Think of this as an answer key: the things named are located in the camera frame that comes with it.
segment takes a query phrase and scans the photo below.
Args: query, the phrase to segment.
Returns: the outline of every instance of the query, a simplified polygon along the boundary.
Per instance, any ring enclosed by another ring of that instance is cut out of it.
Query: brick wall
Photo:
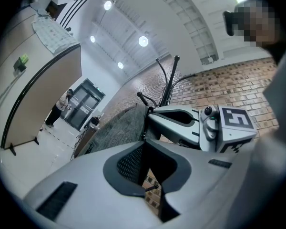
[[[168,56],[161,64],[170,75],[173,58]],[[185,104],[203,108],[209,104],[220,104],[245,108],[249,111],[263,135],[276,128],[277,121],[271,107],[263,96],[263,91],[271,82],[276,65],[271,58],[231,64],[198,73],[195,78],[184,80],[176,85],[171,105]],[[175,79],[181,77],[176,71]],[[136,93],[141,91],[157,103],[165,84],[160,67],[155,64],[126,83],[106,106],[101,126],[107,123],[122,109],[141,103]]]

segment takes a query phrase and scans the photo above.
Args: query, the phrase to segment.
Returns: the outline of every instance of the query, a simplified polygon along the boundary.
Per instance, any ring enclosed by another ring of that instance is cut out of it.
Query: doorway
[[[99,102],[105,97],[99,88],[86,79],[74,90],[74,95],[69,101],[71,110],[67,108],[62,112],[61,118],[69,123],[73,128],[80,130],[87,118]]]

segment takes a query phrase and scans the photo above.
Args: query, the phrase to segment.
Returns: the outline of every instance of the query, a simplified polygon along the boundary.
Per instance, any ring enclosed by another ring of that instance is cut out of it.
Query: green object
[[[24,55],[22,55],[20,57],[20,60],[23,64],[25,64],[28,60],[29,60],[29,57],[27,56],[27,54],[25,53]]]

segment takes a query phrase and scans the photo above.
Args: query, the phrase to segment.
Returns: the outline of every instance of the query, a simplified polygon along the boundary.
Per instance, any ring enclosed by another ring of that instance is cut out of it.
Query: white floor
[[[68,162],[73,153],[79,132],[59,118],[53,128],[44,125],[35,142],[10,150],[0,148],[0,176],[5,187],[20,198],[46,176]]]

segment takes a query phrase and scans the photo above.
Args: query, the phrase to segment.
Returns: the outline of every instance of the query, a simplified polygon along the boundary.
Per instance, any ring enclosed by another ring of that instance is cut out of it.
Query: person
[[[60,99],[56,102],[50,115],[48,116],[47,120],[45,121],[48,127],[54,127],[54,122],[61,116],[62,111],[68,106],[70,99],[73,96],[73,90],[69,89],[65,92]]]

